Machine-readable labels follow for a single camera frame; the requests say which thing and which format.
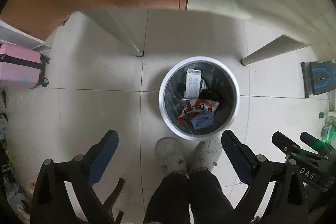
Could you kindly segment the white round trash bin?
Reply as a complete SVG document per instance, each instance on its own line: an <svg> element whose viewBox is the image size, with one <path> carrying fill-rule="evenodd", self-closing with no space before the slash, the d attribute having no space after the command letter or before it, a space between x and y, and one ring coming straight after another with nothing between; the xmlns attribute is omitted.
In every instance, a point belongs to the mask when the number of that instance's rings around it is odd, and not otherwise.
<svg viewBox="0 0 336 224"><path fill-rule="evenodd" d="M220 102L214 114L214 124L200 130L193 129L190 122L178 118L183 110L180 100L186 90L189 69L201 71L201 78ZM205 56L190 57L167 72L159 88L158 105L162 119L175 135L190 141L203 141L219 137L230 127L238 114L240 90L234 74L220 61Z"/></svg>

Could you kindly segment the blue black scale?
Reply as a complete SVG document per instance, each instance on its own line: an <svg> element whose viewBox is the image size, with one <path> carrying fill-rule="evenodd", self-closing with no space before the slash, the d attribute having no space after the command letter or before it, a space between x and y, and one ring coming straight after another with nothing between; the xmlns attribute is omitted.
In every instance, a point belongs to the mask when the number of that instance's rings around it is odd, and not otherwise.
<svg viewBox="0 0 336 224"><path fill-rule="evenodd" d="M305 98L310 95L320 95L335 90L336 63L335 60L319 62L302 62L303 87Z"/></svg>

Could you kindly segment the right grey fuzzy slipper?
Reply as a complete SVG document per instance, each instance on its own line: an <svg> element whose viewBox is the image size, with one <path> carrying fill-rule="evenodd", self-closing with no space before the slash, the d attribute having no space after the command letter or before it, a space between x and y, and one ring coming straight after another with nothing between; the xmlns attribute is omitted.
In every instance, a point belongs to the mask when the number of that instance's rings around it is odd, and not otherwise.
<svg viewBox="0 0 336 224"><path fill-rule="evenodd" d="M191 162L189 173L200 170L212 171L218 166L222 151L222 144L218 138L202 141Z"/></svg>

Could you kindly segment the grey fuzzy slipper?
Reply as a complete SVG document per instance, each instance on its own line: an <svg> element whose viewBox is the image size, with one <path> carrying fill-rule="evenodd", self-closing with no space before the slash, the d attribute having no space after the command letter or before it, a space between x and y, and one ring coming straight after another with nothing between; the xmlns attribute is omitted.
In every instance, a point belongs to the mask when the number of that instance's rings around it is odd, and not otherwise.
<svg viewBox="0 0 336 224"><path fill-rule="evenodd" d="M171 137L159 139L154 153L158 166L165 176L175 173L186 175L185 157L177 140Z"/></svg>
<svg viewBox="0 0 336 224"><path fill-rule="evenodd" d="M191 162L189 173L200 170L212 171L218 166L222 151L222 144L218 138L202 141Z"/></svg>

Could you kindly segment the blue packet in bin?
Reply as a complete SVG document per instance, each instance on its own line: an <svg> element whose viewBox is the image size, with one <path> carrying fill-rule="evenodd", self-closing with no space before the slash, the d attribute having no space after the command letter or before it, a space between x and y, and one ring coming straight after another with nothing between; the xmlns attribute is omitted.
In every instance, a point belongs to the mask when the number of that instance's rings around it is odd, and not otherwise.
<svg viewBox="0 0 336 224"><path fill-rule="evenodd" d="M210 111L203 111L190 120L195 130L208 128L215 123L215 115Z"/></svg>

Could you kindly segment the white table leg right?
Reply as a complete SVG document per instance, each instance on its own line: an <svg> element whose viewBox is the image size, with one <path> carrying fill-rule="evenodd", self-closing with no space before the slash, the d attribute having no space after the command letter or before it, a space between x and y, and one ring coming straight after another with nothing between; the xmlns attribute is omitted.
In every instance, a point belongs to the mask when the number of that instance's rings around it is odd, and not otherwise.
<svg viewBox="0 0 336 224"><path fill-rule="evenodd" d="M308 45L282 35L272 40L260 49L254 51L250 55L244 57L240 60L240 62L243 66L246 66L305 47L308 47Z"/></svg>

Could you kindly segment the white table leg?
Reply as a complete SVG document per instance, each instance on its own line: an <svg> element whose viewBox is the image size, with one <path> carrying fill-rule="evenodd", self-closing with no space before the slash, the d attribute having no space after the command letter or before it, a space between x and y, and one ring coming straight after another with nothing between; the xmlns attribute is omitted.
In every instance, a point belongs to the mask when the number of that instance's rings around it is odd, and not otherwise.
<svg viewBox="0 0 336 224"><path fill-rule="evenodd" d="M103 9L81 10L80 12L119 43L126 46L135 56L143 57L143 47L138 45L137 39L118 11L112 10L109 12Z"/></svg>
<svg viewBox="0 0 336 224"><path fill-rule="evenodd" d="M260 49L254 51L250 55L244 57L240 60L240 62L243 66L246 66L305 47L308 47L308 45L282 35L272 40Z"/></svg>

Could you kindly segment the red snack wrapper in bin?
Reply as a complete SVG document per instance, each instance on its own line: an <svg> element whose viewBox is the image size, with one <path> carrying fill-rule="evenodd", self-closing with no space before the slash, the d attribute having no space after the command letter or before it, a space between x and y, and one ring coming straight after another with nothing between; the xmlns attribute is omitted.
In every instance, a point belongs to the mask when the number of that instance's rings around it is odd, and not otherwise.
<svg viewBox="0 0 336 224"><path fill-rule="evenodd" d="M182 112L178 117L179 121L185 118L191 118L201 112L207 111L214 113L219 105L218 101L213 100L202 100L198 98L183 98L180 100L182 106Z"/></svg>

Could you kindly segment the white carton in bin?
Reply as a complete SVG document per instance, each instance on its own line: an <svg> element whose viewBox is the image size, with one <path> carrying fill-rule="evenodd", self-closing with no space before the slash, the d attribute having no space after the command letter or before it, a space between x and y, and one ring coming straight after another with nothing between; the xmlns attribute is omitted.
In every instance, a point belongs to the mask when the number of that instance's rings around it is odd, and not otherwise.
<svg viewBox="0 0 336 224"><path fill-rule="evenodd" d="M185 98L198 98L201 87L201 71L187 69Z"/></svg>

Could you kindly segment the left grey fuzzy slipper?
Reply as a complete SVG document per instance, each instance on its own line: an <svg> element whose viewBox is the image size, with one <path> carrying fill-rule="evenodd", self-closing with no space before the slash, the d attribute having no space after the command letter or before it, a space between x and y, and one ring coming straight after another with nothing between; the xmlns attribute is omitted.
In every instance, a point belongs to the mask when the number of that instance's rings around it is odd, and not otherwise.
<svg viewBox="0 0 336 224"><path fill-rule="evenodd" d="M171 137L159 139L154 153L158 166L165 176L175 173L186 175L185 157L177 140Z"/></svg>

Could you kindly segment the black trousers legs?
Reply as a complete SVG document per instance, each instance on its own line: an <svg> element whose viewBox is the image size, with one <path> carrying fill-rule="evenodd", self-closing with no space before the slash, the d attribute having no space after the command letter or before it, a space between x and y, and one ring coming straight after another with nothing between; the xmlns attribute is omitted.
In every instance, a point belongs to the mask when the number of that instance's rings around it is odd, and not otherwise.
<svg viewBox="0 0 336 224"><path fill-rule="evenodd" d="M233 206L209 170L166 176L151 197L143 223L225 223Z"/></svg>

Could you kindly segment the pink suitcase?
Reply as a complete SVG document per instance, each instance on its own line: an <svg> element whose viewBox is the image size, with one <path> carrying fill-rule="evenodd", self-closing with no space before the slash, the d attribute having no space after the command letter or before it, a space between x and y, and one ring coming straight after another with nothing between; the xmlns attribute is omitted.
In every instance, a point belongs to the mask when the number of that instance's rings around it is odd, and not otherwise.
<svg viewBox="0 0 336 224"><path fill-rule="evenodd" d="M25 90L47 87L46 65L50 58L27 48L1 44L1 88Z"/></svg>

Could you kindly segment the white table leg left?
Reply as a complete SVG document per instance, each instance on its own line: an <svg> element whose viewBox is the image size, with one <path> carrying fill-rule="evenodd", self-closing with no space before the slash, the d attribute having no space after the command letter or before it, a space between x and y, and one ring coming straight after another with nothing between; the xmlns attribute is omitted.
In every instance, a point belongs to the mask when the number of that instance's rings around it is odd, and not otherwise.
<svg viewBox="0 0 336 224"><path fill-rule="evenodd" d="M143 57L143 47L138 45L137 39L118 11L112 10L109 12L103 9L81 10L80 12L119 43L126 46L135 56Z"/></svg>

